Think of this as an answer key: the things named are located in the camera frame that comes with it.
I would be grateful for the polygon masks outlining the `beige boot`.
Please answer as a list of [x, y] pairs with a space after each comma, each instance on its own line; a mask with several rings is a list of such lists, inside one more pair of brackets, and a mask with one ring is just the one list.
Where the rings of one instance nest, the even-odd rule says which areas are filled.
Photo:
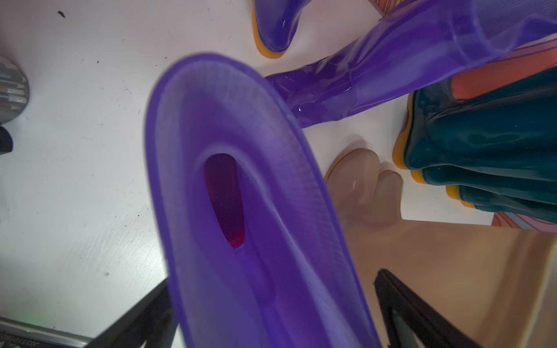
[[402, 193], [401, 175], [395, 171], [381, 172], [374, 192], [374, 217], [383, 223], [401, 220]]
[[382, 169], [370, 149], [339, 155], [325, 177], [382, 343], [374, 281], [387, 269], [482, 347], [556, 346], [556, 235], [374, 217]]

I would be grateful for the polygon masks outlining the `teal boot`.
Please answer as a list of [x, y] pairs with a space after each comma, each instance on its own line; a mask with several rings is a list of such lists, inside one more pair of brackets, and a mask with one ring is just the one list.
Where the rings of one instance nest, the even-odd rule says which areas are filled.
[[468, 186], [446, 187], [450, 198], [464, 206], [490, 213], [513, 213], [556, 224], [556, 205], [509, 197]]
[[556, 181], [556, 69], [467, 100], [443, 81], [411, 93], [394, 164], [450, 165], [490, 175]]
[[556, 204], [556, 182], [552, 181], [491, 175], [450, 165], [424, 168], [410, 174], [422, 184], [467, 186], [493, 194]]

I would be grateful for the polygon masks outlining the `beige boot front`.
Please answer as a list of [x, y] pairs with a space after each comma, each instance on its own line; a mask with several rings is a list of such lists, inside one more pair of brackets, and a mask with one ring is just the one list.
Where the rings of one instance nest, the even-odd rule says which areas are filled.
[[401, 220], [402, 193], [401, 175], [395, 171], [381, 172], [374, 192], [374, 217], [383, 223]]

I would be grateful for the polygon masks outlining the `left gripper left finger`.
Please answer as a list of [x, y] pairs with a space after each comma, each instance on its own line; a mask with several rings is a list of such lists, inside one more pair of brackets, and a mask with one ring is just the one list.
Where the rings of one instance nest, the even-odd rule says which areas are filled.
[[171, 347], [177, 328], [168, 284], [163, 281], [87, 347]]

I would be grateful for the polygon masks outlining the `purple boot front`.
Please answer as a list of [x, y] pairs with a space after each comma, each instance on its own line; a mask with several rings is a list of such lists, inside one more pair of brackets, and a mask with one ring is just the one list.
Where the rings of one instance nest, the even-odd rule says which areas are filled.
[[313, 152], [278, 92], [216, 54], [180, 59], [144, 132], [188, 347], [379, 347]]

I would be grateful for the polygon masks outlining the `purple boot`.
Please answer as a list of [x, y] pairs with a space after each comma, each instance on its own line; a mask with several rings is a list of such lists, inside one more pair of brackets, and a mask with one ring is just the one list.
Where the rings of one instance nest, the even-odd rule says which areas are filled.
[[216, 54], [180, 59], [144, 132], [188, 347], [379, 347], [313, 152], [278, 92]]
[[309, 127], [494, 62], [555, 32], [555, 1], [405, 1], [339, 52], [268, 80]]
[[278, 59], [292, 43], [301, 13], [310, 0], [254, 0], [252, 3], [256, 47], [264, 57]]

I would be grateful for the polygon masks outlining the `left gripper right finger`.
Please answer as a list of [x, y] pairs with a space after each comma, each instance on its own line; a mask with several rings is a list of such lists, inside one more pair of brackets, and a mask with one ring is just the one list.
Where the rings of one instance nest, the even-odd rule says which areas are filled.
[[374, 285], [391, 347], [479, 346], [387, 269]]

